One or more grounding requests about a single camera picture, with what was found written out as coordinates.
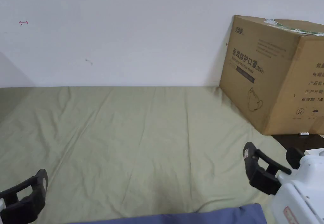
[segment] small white object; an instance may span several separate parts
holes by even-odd
[[[244,159],[248,157],[248,148],[244,151]]]

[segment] red label on robot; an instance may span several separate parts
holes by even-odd
[[[296,220],[294,213],[291,211],[291,209],[288,206],[284,209],[283,212],[289,224],[299,224]]]

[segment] red mark on wall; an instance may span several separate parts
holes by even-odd
[[[22,21],[19,22],[20,25],[22,25],[23,23],[27,23],[28,24],[28,21],[26,20],[25,22],[22,22]]]

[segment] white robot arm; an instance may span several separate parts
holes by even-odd
[[[288,149],[286,159],[293,168],[290,170],[248,142],[243,157],[250,184],[274,195],[271,208],[278,224],[324,224],[323,156]],[[269,164],[267,170],[258,165],[259,158]]]

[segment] box flap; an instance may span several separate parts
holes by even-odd
[[[250,16],[235,16],[251,22],[256,22],[262,25],[276,27],[287,32],[302,34],[324,36],[324,25],[316,24],[307,21],[299,20],[285,20],[285,19],[265,19]]]
[[[294,29],[324,33],[324,25],[317,24],[317,23],[312,23],[308,21],[281,20],[281,19],[275,19],[275,21],[283,24],[284,26],[291,27]]]

